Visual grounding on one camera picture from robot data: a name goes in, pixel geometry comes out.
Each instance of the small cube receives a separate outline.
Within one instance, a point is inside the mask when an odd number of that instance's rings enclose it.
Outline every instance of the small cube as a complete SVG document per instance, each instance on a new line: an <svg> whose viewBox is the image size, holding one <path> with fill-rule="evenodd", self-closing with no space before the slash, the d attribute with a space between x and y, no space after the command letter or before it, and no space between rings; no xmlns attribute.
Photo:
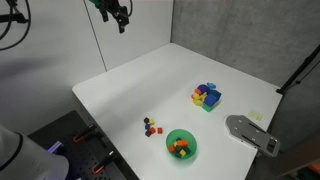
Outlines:
<svg viewBox="0 0 320 180"><path fill-rule="evenodd" d="M188 147L184 147L182 148L187 154L191 153L191 150Z"/></svg>
<svg viewBox="0 0 320 180"><path fill-rule="evenodd" d="M181 147L176 146L176 147L174 148L174 151L177 152L177 153L179 153L179 152L181 151L181 149L182 149Z"/></svg>
<svg viewBox="0 0 320 180"><path fill-rule="evenodd" d="M146 131L146 136L148 136L148 137L150 137L151 136L151 132L148 130L148 131Z"/></svg>
<svg viewBox="0 0 320 180"><path fill-rule="evenodd" d="M149 130L149 129L150 129L150 124L146 124L144 128L145 128L146 130Z"/></svg>
<svg viewBox="0 0 320 180"><path fill-rule="evenodd" d="M180 151L180 154L181 154L182 157L184 157L187 153L182 149L182 150Z"/></svg>
<svg viewBox="0 0 320 180"><path fill-rule="evenodd" d="M144 121L144 123L146 123L146 124L147 124L147 123L149 123L149 118L144 118L144 120L143 120L143 121Z"/></svg>
<svg viewBox="0 0 320 180"><path fill-rule="evenodd" d="M188 146L188 141L187 140L179 140L179 141L177 141L177 146L179 146L179 147L187 147Z"/></svg>
<svg viewBox="0 0 320 180"><path fill-rule="evenodd" d="M156 129L155 129L154 127L150 128L150 130L149 130L149 131L151 132L151 134L156 133Z"/></svg>
<svg viewBox="0 0 320 180"><path fill-rule="evenodd" d="M150 119L150 120L149 120L149 124L150 124L150 125L154 125L154 120L153 120L153 119Z"/></svg>
<svg viewBox="0 0 320 180"><path fill-rule="evenodd" d="M162 128L158 128L158 134L162 134Z"/></svg>
<svg viewBox="0 0 320 180"><path fill-rule="evenodd" d="M174 152L174 146L173 146L173 145L170 145L170 146L168 147L168 150L169 150L170 152Z"/></svg>

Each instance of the gray wall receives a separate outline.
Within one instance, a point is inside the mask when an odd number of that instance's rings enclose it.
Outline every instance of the gray wall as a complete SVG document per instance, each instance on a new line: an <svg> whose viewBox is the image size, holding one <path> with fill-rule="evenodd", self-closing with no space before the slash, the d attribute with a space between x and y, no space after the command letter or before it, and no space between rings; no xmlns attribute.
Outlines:
<svg viewBox="0 0 320 180"><path fill-rule="evenodd" d="M171 41L281 86L320 43L319 9L319 0L175 0ZM320 131L319 76L320 66L276 113L284 151Z"/></svg>

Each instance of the green block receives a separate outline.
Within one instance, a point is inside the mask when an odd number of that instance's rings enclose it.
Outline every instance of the green block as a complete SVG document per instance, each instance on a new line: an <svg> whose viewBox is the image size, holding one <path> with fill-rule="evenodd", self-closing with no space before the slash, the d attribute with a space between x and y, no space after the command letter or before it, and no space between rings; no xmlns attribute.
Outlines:
<svg viewBox="0 0 320 180"><path fill-rule="evenodd" d="M213 109L213 106L208 106L205 103L202 104L202 109L206 110L207 112L210 112Z"/></svg>

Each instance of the green bowl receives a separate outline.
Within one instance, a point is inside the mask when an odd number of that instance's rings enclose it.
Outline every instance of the green bowl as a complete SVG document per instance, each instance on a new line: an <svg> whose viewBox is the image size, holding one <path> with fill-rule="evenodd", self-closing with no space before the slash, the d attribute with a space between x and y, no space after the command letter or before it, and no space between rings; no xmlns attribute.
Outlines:
<svg viewBox="0 0 320 180"><path fill-rule="evenodd" d="M169 150L168 150L168 152L176 159L184 160L184 159L188 159L188 158L192 157L197 151L197 141L190 132L188 132L184 129L176 129L176 130L171 131L168 134L167 140L166 140L167 149L168 149L168 146L170 146L171 144L173 144L177 140L177 138L187 140L188 141L188 148L191 150L191 152L189 154L185 155L183 158L176 157Z"/></svg>

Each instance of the pile of blocks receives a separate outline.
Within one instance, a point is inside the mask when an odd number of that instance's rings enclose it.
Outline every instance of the pile of blocks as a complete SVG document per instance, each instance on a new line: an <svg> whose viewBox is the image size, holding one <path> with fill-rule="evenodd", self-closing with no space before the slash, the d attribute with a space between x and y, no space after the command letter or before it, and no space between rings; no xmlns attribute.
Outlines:
<svg viewBox="0 0 320 180"><path fill-rule="evenodd" d="M196 106L202 106L204 110L210 112L214 105L220 100L221 93L216 90L213 83L201 84L191 95Z"/></svg>
<svg viewBox="0 0 320 180"><path fill-rule="evenodd" d="M184 158L186 155L191 153L188 148L188 141L177 138L177 140L168 146L168 150L178 158Z"/></svg>
<svg viewBox="0 0 320 180"><path fill-rule="evenodd" d="M156 133L156 131L158 132L158 134L162 134L163 133L163 130L161 127L157 128L154 128L152 127L154 125L154 120L153 119L149 119L149 118L145 118L144 120L144 123L145 123L145 129L147 130L145 135L150 137L152 134Z"/></svg>

